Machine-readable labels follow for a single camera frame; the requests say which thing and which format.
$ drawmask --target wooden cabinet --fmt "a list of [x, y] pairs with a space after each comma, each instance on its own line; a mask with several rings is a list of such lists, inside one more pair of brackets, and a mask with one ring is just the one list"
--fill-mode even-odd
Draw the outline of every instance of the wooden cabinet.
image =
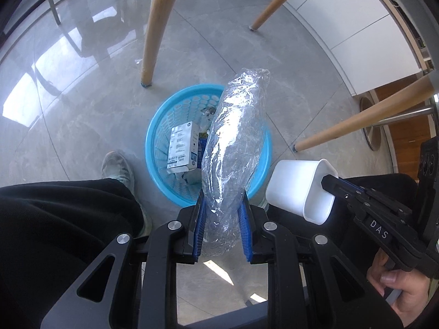
[[[381, 101], [413, 83], [416, 79], [416, 76], [411, 75], [390, 84], [377, 87], [375, 89], [376, 95]], [[424, 103], [418, 104], [412, 109], [420, 106], [424, 106]], [[398, 172], [408, 174], [411, 178], [417, 180], [421, 143], [431, 138], [428, 116], [421, 115], [398, 121], [390, 124], [389, 129], [393, 147], [395, 148]]]

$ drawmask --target human hand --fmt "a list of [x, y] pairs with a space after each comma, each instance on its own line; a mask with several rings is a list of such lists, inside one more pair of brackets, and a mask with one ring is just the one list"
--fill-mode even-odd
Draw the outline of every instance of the human hand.
[[388, 259], [389, 256], [379, 249], [372, 266], [367, 270], [367, 280], [382, 296], [386, 287], [402, 290], [391, 307], [406, 327], [421, 314], [427, 305], [430, 279], [418, 270], [387, 271], [384, 265]]

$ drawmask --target metal pole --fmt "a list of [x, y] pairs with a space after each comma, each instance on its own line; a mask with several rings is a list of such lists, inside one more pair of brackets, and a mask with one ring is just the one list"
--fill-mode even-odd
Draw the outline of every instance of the metal pole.
[[420, 116], [420, 115], [429, 115], [434, 111], [433, 105], [422, 106], [416, 110], [411, 110], [405, 113], [401, 113], [395, 116], [387, 117], [381, 121], [378, 121], [376, 124], [373, 124], [373, 127], [388, 125], [392, 122], [401, 121], [405, 119], [410, 119], [411, 117]]

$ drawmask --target black pants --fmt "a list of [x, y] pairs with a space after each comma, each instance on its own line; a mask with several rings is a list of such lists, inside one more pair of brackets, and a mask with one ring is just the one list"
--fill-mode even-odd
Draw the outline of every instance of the black pants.
[[[350, 181], [409, 207], [416, 192], [416, 183], [403, 174]], [[377, 250], [361, 238], [350, 213], [337, 201], [321, 226], [280, 209], [270, 209], [269, 217], [297, 235], [326, 234], [359, 267], [369, 267]], [[139, 204], [117, 180], [1, 188], [0, 327], [39, 328], [53, 304], [106, 245], [122, 232], [137, 235], [142, 226]]]

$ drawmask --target fingernail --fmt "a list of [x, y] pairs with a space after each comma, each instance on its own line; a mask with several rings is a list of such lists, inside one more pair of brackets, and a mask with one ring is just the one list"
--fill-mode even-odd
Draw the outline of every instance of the fingernail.
[[386, 274], [381, 275], [381, 282], [383, 283], [395, 283], [396, 281], [396, 273], [395, 272], [387, 272]]

